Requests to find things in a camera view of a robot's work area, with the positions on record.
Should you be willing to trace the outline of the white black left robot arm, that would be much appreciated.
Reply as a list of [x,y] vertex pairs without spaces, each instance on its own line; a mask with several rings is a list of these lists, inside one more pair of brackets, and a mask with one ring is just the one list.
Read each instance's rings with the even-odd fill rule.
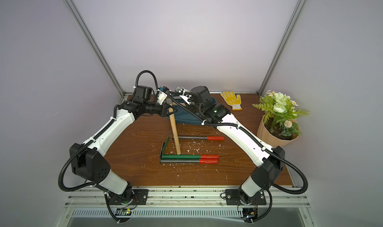
[[[71,146],[70,158],[59,173],[59,188],[65,192],[72,192],[95,186],[104,191],[107,199],[111,199],[113,204],[131,203],[134,196],[131,184],[112,171],[105,155],[120,134],[140,116],[168,116],[168,94],[169,89],[165,86],[151,88],[136,82],[131,98],[114,106],[110,120],[95,135],[82,144],[75,143]],[[65,186],[64,175],[69,167],[75,175],[88,182],[76,187]]]

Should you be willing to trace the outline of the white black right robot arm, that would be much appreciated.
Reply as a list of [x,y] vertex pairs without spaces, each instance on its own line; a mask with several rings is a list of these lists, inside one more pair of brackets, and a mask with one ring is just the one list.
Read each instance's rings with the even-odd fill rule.
[[[191,91],[178,92],[170,91],[164,86],[161,91],[167,95],[168,99],[197,118],[201,125],[212,126],[229,137],[254,163],[256,169],[238,189],[239,199],[244,204],[251,204],[258,192],[269,190],[270,187],[292,195],[307,191],[306,176],[285,159],[284,150],[279,146],[272,147],[265,143],[244,127],[226,106],[214,102],[206,86],[197,86]],[[282,172],[283,165],[289,166],[301,177],[303,186],[300,189],[290,190],[274,183]]]

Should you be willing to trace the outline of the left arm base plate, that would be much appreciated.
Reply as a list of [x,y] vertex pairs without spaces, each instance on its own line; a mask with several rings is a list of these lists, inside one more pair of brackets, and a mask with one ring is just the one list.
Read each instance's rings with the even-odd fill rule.
[[123,194],[117,195],[113,192],[108,193],[108,204],[110,205],[146,205],[148,189],[128,189]]

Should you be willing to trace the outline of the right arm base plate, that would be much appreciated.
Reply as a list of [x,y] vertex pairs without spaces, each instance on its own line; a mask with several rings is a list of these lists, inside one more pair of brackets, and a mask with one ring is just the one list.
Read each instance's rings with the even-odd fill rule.
[[220,197],[226,201],[227,205],[261,205],[265,206],[266,199],[263,193],[257,192],[254,196],[248,196],[238,189],[225,189]]

